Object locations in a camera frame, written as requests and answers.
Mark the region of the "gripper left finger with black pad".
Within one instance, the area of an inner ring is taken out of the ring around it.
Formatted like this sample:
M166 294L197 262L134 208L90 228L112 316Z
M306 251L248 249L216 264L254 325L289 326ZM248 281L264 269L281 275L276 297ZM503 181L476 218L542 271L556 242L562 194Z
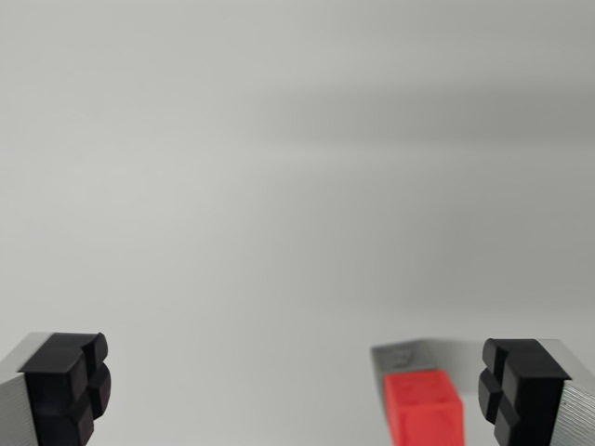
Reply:
M83 446L108 407L102 333L27 334L1 360L1 443Z

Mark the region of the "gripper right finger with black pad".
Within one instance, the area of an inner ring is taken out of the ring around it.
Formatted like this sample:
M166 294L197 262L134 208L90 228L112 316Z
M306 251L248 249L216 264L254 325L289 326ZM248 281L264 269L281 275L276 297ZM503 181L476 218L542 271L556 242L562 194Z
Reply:
M500 445L594 443L594 373L560 340L483 344L478 399Z

